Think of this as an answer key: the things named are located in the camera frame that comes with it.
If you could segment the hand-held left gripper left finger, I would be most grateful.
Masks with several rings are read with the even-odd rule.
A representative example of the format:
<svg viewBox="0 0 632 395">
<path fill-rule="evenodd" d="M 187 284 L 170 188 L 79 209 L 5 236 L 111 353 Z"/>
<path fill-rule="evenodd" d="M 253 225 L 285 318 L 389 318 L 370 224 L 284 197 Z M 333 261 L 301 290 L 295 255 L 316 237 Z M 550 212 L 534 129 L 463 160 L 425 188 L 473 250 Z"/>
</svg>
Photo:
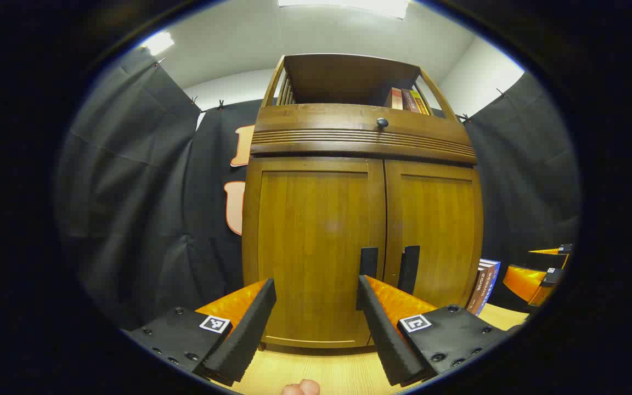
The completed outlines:
<svg viewBox="0 0 632 395">
<path fill-rule="evenodd" d="M 171 308 L 125 334 L 181 370 L 231 386 L 260 348 L 276 300 L 268 278 L 201 308 Z"/>
</svg>

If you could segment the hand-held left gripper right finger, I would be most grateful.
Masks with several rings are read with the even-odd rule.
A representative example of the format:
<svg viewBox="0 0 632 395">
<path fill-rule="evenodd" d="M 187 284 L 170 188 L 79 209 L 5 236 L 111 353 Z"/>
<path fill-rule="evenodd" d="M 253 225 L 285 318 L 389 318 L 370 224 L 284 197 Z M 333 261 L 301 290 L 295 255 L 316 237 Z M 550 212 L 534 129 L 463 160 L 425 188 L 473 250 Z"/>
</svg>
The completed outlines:
<svg viewBox="0 0 632 395">
<path fill-rule="evenodd" d="M 368 275 L 358 281 L 358 307 L 391 385 L 406 387 L 456 370 L 514 334 L 457 304 L 436 308 Z"/>
</svg>

